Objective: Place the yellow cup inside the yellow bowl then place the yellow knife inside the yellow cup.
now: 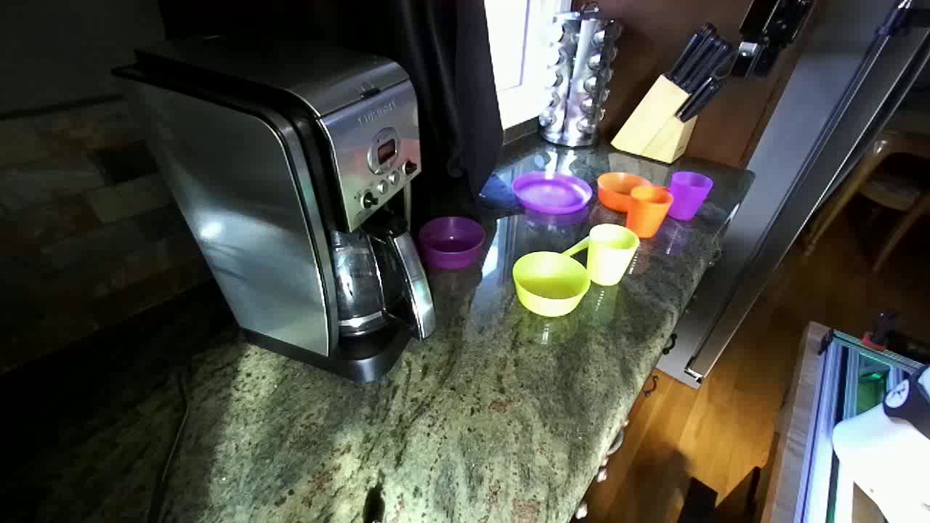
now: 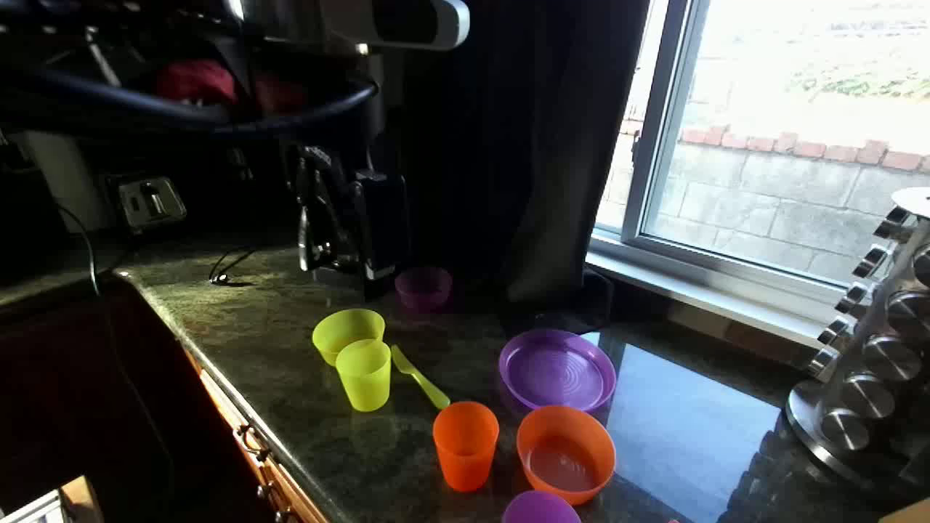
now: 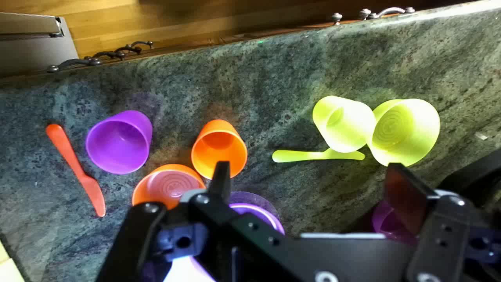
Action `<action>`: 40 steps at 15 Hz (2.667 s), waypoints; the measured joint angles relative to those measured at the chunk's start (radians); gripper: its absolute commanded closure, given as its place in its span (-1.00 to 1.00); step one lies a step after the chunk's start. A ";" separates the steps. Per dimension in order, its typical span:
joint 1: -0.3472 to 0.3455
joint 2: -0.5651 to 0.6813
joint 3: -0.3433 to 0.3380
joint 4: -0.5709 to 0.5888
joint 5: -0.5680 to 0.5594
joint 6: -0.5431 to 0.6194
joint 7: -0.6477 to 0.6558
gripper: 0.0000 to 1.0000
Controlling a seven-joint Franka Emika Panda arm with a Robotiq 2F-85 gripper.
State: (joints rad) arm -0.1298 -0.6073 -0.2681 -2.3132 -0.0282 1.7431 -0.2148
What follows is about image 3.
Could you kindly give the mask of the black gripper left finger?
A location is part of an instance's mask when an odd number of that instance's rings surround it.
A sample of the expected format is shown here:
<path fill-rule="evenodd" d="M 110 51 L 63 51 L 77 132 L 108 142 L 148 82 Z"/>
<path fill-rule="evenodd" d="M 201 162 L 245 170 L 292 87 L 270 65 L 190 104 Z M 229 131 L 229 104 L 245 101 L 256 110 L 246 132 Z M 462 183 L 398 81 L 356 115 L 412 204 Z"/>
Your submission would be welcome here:
<path fill-rule="evenodd" d="M 231 190 L 232 190 L 231 164 L 218 162 L 213 179 L 210 181 L 210 186 L 209 186 L 209 195 L 220 197 L 221 200 L 227 201 L 231 198 Z"/>

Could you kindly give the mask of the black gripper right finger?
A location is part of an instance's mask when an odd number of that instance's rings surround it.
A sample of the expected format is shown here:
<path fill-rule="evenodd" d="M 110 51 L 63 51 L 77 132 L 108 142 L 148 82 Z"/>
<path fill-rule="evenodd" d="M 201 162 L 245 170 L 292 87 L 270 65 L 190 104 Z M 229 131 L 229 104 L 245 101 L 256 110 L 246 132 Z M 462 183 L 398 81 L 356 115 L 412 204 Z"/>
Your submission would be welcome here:
<path fill-rule="evenodd" d="M 387 167 L 384 200 L 412 236 L 420 234 L 428 208 L 437 198 L 439 195 L 404 165 Z"/>

